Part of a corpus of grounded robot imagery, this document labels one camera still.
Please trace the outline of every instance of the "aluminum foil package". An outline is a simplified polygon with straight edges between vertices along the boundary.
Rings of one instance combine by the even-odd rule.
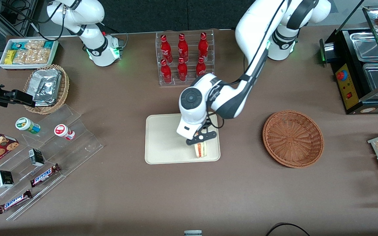
[[[33,96],[36,106],[53,106],[56,103],[61,78],[62,73],[57,69],[35,71],[26,93]]]

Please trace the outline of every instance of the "brown tablecloth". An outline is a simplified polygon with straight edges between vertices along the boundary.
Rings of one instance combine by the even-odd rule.
[[[17,220],[0,215],[0,235],[257,236],[278,222],[311,235],[378,235],[378,163],[366,143],[378,136],[378,115],[345,115],[331,69],[318,64],[318,40],[333,29],[304,27],[288,59],[267,61],[243,112],[220,130],[219,161],[154,166],[144,161],[145,119],[178,113],[183,90],[159,86],[155,34],[131,34],[123,60],[105,68],[78,37],[60,39],[54,63],[71,80],[67,104],[105,147]],[[233,31],[215,33],[216,75],[231,82],[243,55]],[[29,74],[1,69],[0,83],[22,89]],[[265,120],[284,109],[322,130],[324,153],[311,167],[281,166],[264,148]],[[44,117],[0,107],[0,133],[21,137],[21,116]]]

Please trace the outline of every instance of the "yellow control panel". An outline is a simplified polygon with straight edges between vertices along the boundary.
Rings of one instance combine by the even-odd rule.
[[[336,80],[338,81],[339,89],[341,90],[342,100],[345,107],[350,109],[359,102],[357,91],[355,91],[354,84],[351,76],[349,76],[349,70],[347,65],[343,65],[336,73]]]

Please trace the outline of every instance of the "red label bottle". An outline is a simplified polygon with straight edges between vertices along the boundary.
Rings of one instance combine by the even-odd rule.
[[[179,58],[179,65],[177,66],[177,71],[179,72],[180,81],[185,82],[188,75],[188,67],[183,57]]]
[[[160,36],[161,40],[161,52],[163,54],[163,58],[167,61],[168,64],[173,62],[173,56],[171,55],[171,47],[170,44],[167,42],[167,37],[163,34]]]
[[[201,33],[201,41],[198,44],[199,56],[204,58],[204,61],[208,60],[208,41],[207,33]]]
[[[167,65],[165,59],[161,60],[161,75],[163,77],[164,83],[170,84],[171,83],[171,69]]]
[[[183,33],[179,34],[179,44],[177,44],[177,48],[179,49],[179,57],[183,57],[185,62],[187,62],[189,60],[189,47]]]
[[[207,70],[207,67],[205,66],[204,58],[199,57],[198,64],[196,65],[196,76],[198,77],[201,75],[205,75],[206,70]]]

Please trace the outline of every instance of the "wicker basket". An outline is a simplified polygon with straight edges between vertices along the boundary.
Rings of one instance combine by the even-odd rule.
[[[66,97],[68,96],[68,89],[69,89],[69,78],[68,75],[65,73],[65,71],[62,69],[62,67],[57,66],[57,65],[50,65],[50,66],[45,66],[42,68],[39,68],[37,70],[48,70],[48,69],[57,69],[62,72],[62,78],[61,78],[61,84],[59,86],[58,90],[58,96],[57,96],[57,102],[55,103],[54,106],[51,107],[35,107],[31,108],[29,106],[25,106],[26,109],[30,112],[33,113],[38,113],[41,115],[47,115],[55,112],[58,110],[62,105],[64,105],[66,101]],[[29,79],[26,82],[26,85],[24,86],[23,91],[26,92],[27,88],[29,87],[30,79],[32,78],[32,74],[29,76]]]
[[[317,124],[293,110],[272,114],[263,127],[262,137],[269,154],[293,168],[311,166],[324,149],[323,135]]]

